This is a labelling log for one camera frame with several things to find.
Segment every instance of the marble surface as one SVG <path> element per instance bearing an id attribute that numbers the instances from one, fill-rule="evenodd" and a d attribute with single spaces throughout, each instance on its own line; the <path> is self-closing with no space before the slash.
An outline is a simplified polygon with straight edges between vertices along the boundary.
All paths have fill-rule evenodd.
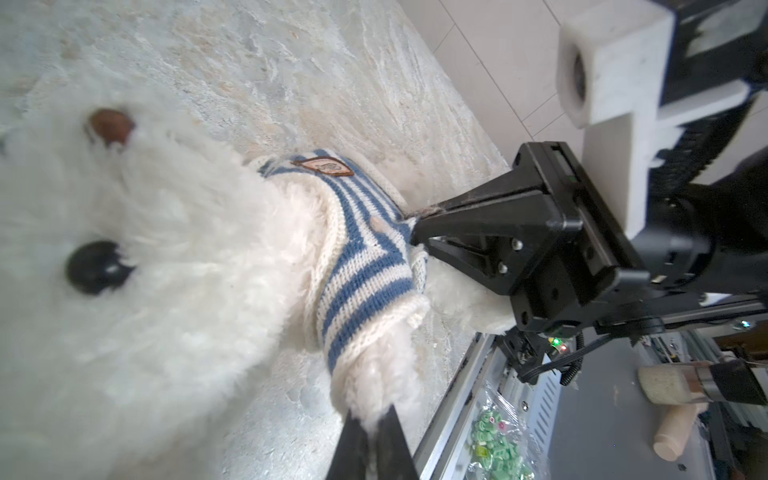
<path id="1" fill-rule="evenodd" d="M 421 175 L 413 207 L 508 169 L 394 0 L 3 1 L 0 131 L 91 74 L 168 93 L 249 156 L 353 149 Z M 412 449 L 471 335 L 437 315 L 415 333 Z M 328 386 L 319 356 L 281 351 L 222 438 L 221 476 L 323 478 L 342 423 Z"/>

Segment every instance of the sweater label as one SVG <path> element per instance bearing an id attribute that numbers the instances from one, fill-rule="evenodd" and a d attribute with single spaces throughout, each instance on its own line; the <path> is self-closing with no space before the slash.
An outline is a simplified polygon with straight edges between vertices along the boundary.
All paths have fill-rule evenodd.
<path id="1" fill-rule="evenodd" d="M 333 157 L 314 157 L 300 161 L 294 160 L 291 163 L 332 177 L 352 177 L 355 174 L 344 162 Z"/>

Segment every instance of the blue and white striped sweater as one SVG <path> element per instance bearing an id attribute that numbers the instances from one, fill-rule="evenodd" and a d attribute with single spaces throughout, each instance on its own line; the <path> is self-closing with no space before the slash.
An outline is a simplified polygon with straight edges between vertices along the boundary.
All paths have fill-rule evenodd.
<path id="1" fill-rule="evenodd" d="M 314 176 L 333 192 L 343 211 L 346 242 L 327 266 L 313 319 L 333 373 L 346 350 L 365 348 L 358 337 L 366 324 L 423 290 L 423 274 L 415 285 L 409 260 L 415 219 L 406 220 L 397 203 L 359 165 L 328 150 L 267 162 L 260 173 Z M 423 273 L 423 265 L 418 268 Z"/>

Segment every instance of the plastic bag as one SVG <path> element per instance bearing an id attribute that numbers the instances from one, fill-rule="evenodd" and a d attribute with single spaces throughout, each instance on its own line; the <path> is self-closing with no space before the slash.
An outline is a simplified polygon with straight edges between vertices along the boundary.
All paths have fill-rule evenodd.
<path id="1" fill-rule="evenodd" d="M 466 478 L 548 480 L 548 460 L 515 408 L 489 384 L 478 402 L 479 413 L 468 438 L 472 462 Z"/>

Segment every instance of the stuffed animal's eye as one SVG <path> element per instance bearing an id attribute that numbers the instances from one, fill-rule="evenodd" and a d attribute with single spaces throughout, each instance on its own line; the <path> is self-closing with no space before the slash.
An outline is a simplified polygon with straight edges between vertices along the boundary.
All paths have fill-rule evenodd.
<path id="1" fill-rule="evenodd" d="M 67 260 L 67 280 L 88 295 L 98 295 L 105 288 L 119 288 L 133 270 L 121 263 L 118 245 L 106 240 L 86 243 Z"/>

